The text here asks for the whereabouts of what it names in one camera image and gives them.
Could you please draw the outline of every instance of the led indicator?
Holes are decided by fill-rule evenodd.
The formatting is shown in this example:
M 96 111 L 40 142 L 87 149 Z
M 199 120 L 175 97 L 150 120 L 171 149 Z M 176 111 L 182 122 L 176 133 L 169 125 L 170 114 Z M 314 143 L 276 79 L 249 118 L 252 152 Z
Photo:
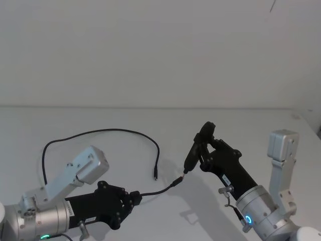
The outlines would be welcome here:
M 45 235 L 42 235 L 42 236 L 40 237 L 40 239 L 47 239 L 47 238 L 50 238 L 50 235 L 45 234 Z
M 246 219 L 246 221 L 247 221 L 249 224 L 252 223 L 252 219 L 251 219 L 251 217 L 250 217 L 249 215 L 246 215 L 246 216 L 245 216 L 245 219 Z

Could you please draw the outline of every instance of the green led light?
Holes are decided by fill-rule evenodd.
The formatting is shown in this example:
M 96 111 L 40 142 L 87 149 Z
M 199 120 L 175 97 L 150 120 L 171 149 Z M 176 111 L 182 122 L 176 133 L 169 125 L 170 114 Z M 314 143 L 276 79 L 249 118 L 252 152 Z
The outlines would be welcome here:
M 43 236 L 40 237 L 40 239 L 47 239 L 47 238 L 50 238 L 50 235 L 45 234 L 45 235 L 43 235 Z

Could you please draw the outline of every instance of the metal clamp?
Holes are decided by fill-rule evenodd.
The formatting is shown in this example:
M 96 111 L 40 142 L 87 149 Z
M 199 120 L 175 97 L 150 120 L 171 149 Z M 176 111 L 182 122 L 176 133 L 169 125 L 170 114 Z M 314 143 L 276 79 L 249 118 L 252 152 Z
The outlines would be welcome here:
M 81 231 L 81 236 L 79 238 L 79 241 L 83 241 L 84 239 L 87 239 L 90 237 L 89 235 L 89 232 L 86 228 L 86 225 L 84 223 L 84 221 L 80 221 L 79 222 L 79 228 L 80 228 L 80 231 Z

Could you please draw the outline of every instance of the label sticker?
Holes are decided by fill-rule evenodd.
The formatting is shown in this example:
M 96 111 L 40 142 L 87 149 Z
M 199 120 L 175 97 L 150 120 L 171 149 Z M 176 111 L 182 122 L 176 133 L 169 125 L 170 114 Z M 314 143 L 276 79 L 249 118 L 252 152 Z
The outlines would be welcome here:
M 88 218 L 85 220 L 85 223 L 88 223 L 88 222 L 93 222 L 96 220 L 96 217 L 91 217 L 91 218 Z
M 72 207 L 71 207 L 70 201 L 66 201 L 66 203 L 67 203 L 67 207 L 68 207 L 68 211 L 69 211 L 69 216 L 70 216 L 70 217 L 75 216 L 75 214 L 74 214 L 74 210 L 72 210 Z
M 226 183 L 226 185 L 228 185 L 228 186 L 231 185 L 230 180 L 227 178 L 227 176 L 225 176 L 225 174 L 222 176 L 222 179 L 224 180 L 224 182 Z

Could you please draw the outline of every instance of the cylindrical joint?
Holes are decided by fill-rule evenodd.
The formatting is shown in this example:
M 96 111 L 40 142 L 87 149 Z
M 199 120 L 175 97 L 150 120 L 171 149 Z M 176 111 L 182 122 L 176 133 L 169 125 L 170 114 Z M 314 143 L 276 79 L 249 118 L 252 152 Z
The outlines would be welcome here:
M 5 206 L 5 210 L 2 241 L 34 241 L 43 235 L 66 232 L 69 228 L 69 212 L 65 201 L 30 217 L 24 217 L 19 205 Z
M 279 212 L 263 186 L 248 190 L 237 200 L 236 206 L 262 240 L 284 241 L 298 229 Z

